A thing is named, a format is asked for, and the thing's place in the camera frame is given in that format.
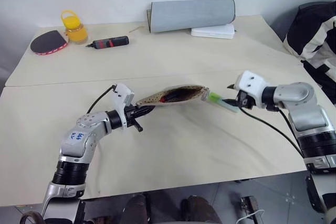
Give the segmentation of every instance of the beige tabletop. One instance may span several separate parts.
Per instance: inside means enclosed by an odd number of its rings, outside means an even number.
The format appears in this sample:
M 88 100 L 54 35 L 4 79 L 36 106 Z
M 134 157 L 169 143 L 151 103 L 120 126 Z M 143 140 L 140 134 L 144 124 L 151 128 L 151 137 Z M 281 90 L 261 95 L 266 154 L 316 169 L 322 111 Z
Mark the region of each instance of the beige tabletop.
M 253 71 L 274 85 L 297 81 L 312 84 L 319 104 L 336 123 L 335 107 L 302 66 L 270 65 Z M 202 84 L 234 98 L 237 92 L 226 87 L 241 72 L 6 87 L 0 98 L 0 206 L 42 202 L 64 134 L 113 83 L 130 87 L 135 92 L 134 102 L 184 83 Z M 107 95 L 94 111 L 112 110 L 111 104 Z M 279 113 L 258 108 L 251 113 L 291 136 Z M 138 121 L 143 132 L 133 127 L 118 129 L 100 141 L 88 170 L 84 198 L 305 169 L 302 158 L 277 132 L 242 113 L 206 102 L 155 108 Z
M 51 55 L 27 48 L 6 86 L 133 79 L 298 65 L 260 15 L 234 20 L 233 39 L 201 38 L 190 30 L 149 33 L 146 23 L 87 25 L 93 40 L 127 35 L 127 46 L 96 50 L 70 43 Z M 35 37 L 63 27 L 40 28 Z

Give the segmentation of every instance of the screwdriver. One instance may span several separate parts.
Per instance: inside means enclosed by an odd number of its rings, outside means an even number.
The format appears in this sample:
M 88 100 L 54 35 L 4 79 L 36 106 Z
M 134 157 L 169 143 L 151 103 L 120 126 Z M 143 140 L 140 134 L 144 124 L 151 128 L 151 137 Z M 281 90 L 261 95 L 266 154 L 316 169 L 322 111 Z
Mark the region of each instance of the screwdriver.
M 109 39 L 99 39 L 94 40 L 91 44 L 86 47 L 94 47 L 96 49 L 108 48 L 108 47 L 117 47 L 127 45 L 130 41 L 127 36 L 120 36 L 116 38 Z

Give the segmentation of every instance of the green object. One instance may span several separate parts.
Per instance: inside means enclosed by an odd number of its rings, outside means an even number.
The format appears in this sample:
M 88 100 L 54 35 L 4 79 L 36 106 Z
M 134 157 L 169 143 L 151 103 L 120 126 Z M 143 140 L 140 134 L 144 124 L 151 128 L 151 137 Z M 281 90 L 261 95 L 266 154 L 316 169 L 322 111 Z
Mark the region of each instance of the green object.
M 223 100 L 225 100 L 224 97 L 221 97 L 219 94 L 216 94 L 214 92 L 210 92 L 210 94 L 208 96 L 208 101 L 209 102 L 216 103 L 219 106 L 222 106 L 222 107 L 224 107 L 224 108 L 226 108 L 228 110 L 231 110 L 233 112 L 236 112 L 236 113 L 239 112 L 239 108 L 238 107 L 232 106 L 232 105 L 224 102 Z

